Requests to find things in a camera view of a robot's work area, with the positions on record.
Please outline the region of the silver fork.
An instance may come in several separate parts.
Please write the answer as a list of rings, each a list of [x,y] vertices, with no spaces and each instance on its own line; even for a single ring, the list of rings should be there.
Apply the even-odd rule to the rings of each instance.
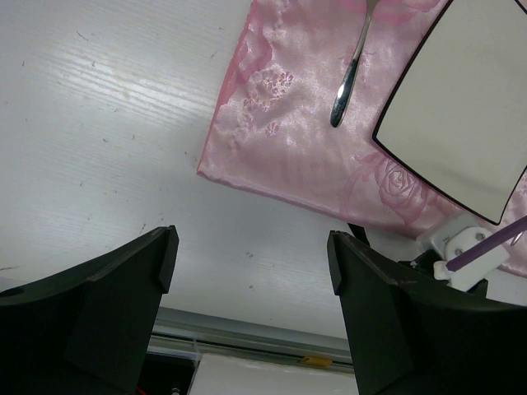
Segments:
[[[366,17],[363,27],[361,29],[361,34],[357,41],[357,46],[353,53],[352,59],[347,67],[347,71],[344,74],[342,83],[338,88],[338,92],[336,94],[333,107],[331,109],[329,122],[333,128],[338,128],[341,125],[345,117],[347,108],[349,106],[355,82],[357,79],[359,63],[366,42],[366,37],[370,28],[371,21],[373,19],[374,10],[378,2],[378,0],[366,1]]]

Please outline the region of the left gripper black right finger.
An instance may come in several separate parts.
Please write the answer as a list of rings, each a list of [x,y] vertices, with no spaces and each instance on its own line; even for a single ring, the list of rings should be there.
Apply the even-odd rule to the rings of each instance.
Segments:
[[[453,289],[341,231],[327,251],[359,393],[525,393],[525,307]]]

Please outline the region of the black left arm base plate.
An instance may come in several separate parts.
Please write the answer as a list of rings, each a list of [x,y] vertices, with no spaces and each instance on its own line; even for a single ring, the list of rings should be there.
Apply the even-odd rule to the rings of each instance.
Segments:
[[[142,395],[187,394],[195,370],[192,360],[147,353],[135,393]]]

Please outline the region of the pink rose satin cloth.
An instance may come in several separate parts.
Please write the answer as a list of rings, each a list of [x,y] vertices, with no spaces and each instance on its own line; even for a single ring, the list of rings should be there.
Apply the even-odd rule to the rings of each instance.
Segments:
[[[373,138],[403,70],[448,2],[377,4],[338,128],[330,125],[330,113],[361,34],[366,3],[252,2],[198,173],[347,223],[402,235],[421,235],[467,211]],[[525,214],[526,168],[499,224],[473,215],[479,225],[499,230]]]

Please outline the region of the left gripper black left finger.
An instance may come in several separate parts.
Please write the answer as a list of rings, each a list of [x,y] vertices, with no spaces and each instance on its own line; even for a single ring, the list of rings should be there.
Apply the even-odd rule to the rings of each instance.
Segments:
[[[124,246],[1,294],[4,394],[131,394],[179,236],[156,228]]]

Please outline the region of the silver spoon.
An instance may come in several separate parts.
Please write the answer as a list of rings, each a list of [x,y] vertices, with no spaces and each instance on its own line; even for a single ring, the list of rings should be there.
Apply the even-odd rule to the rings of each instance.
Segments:
[[[522,235],[524,234],[524,231],[521,231],[518,235],[516,235],[510,242],[510,246],[515,246],[518,241],[520,240],[520,238],[522,237]]]

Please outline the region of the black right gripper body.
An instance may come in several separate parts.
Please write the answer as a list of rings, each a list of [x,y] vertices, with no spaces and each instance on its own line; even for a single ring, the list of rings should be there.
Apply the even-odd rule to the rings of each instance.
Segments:
[[[347,224],[353,237],[359,242],[364,244],[368,249],[371,249],[371,243],[366,235],[364,227]],[[420,253],[413,260],[399,260],[393,261],[389,258],[385,258],[385,261],[390,261],[391,268],[390,272],[404,272],[405,274],[412,273],[412,277],[420,277],[431,279],[442,285],[446,285],[446,280],[435,280],[433,264],[440,261],[440,255],[433,249],[428,249],[424,253]],[[470,295],[475,295],[483,299],[487,298],[488,280],[482,279],[478,281],[474,286],[467,290]]]

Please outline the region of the white square plate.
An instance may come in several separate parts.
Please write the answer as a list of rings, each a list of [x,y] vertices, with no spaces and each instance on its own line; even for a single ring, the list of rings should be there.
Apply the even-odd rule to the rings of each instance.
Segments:
[[[383,108],[374,141],[463,209],[499,224],[526,168],[526,10],[449,1]]]

